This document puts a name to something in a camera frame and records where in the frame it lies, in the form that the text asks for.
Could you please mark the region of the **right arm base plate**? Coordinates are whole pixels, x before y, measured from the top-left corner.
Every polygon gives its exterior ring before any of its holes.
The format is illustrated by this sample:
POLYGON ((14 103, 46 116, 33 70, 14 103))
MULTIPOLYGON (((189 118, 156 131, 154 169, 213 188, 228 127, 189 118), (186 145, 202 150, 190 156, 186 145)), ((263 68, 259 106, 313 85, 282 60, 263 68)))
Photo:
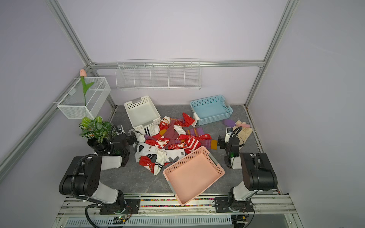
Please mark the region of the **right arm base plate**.
POLYGON ((253 203, 249 201, 237 201, 229 197, 216 197, 212 206, 217 213, 239 213, 239 212, 254 212, 253 203))

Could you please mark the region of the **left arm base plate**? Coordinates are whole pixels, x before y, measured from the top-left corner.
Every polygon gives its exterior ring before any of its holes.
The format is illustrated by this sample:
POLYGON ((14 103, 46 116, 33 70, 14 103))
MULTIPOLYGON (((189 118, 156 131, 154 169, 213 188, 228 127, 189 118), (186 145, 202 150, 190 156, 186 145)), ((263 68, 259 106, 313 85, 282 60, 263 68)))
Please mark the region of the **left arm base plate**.
POLYGON ((140 209, 140 199, 124 199, 122 203, 105 204, 100 208, 100 215, 131 215, 140 209))

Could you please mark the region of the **purple pink striped sock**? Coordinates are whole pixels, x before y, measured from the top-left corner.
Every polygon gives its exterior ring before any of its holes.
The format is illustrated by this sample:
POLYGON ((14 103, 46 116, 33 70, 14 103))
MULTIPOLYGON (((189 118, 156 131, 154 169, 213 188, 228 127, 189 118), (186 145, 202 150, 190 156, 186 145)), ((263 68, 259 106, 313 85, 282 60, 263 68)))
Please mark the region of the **purple pink striped sock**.
POLYGON ((187 135, 193 135, 193 136, 202 136, 204 135, 204 130, 202 127, 196 127, 196 128, 192 128, 186 131, 187 135))

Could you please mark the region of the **red white striped sock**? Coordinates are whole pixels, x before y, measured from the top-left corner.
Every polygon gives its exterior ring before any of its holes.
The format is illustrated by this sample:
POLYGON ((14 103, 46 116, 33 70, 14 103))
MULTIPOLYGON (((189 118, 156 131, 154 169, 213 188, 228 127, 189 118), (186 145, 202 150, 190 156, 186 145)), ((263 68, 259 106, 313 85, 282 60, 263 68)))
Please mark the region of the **red white striped sock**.
POLYGON ((190 154, 202 145, 199 138, 193 135, 180 135, 178 140, 181 142, 169 145, 168 150, 184 149, 186 154, 190 154))

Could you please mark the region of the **red snowflake sock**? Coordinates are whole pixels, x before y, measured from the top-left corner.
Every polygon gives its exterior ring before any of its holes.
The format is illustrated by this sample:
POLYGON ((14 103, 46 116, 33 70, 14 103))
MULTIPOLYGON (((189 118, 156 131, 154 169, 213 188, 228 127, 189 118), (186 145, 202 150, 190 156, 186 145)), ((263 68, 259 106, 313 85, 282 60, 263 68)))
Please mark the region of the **red snowflake sock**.
POLYGON ((189 127, 195 123, 195 120, 190 117, 188 114, 183 113, 182 119, 178 119, 175 121, 174 125, 181 126, 181 127, 189 127))

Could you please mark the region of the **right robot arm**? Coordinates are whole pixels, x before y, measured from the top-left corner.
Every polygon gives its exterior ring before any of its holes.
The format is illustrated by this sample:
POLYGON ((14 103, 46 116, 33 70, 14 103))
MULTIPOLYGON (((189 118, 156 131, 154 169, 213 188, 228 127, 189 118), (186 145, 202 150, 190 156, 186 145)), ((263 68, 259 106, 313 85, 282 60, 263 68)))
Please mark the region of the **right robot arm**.
POLYGON ((241 153, 244 142, 240 141, 239 126, 236 129, 226 128, 224 138, 218 137, 218 146, 224 149, 225 164, 229 169, 242 171, 242 181, 231 188, 227 197, 217 197, 214 207, 217 213, 254 212, 255 206, 251 197, 256 194, 275 190, 278 180, 266 153, 241 153))

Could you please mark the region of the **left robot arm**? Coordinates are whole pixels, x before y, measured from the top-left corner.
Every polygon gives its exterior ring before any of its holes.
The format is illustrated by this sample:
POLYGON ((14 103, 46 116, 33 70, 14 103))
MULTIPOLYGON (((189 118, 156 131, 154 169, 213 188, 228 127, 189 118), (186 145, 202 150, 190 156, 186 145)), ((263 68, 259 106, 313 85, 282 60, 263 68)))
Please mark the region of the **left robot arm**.
POLYGON ((94 153, 74 157, 60 182, 60 194, 93 202, 110 214, 128 213, 122 191, 103 184, 100 176, 102 171, 124 167, 129 160, 129 148, 136 142, 135 133, 120 133, 111 143, 113 149, 118 149, 116 155, 94 153))

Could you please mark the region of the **pink purple yellow sock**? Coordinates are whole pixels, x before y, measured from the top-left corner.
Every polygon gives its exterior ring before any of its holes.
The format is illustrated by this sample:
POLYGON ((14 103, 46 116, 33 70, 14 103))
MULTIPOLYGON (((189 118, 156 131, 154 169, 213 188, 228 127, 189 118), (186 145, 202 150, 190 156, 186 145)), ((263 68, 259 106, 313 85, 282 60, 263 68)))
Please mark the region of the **pink purple yellow sock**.
POLYGON ((208 150, 217 150, 218 148, 218 141, 212 139, 209 134, 204 134, 197 137, 201 146, 206 147, 208 150))

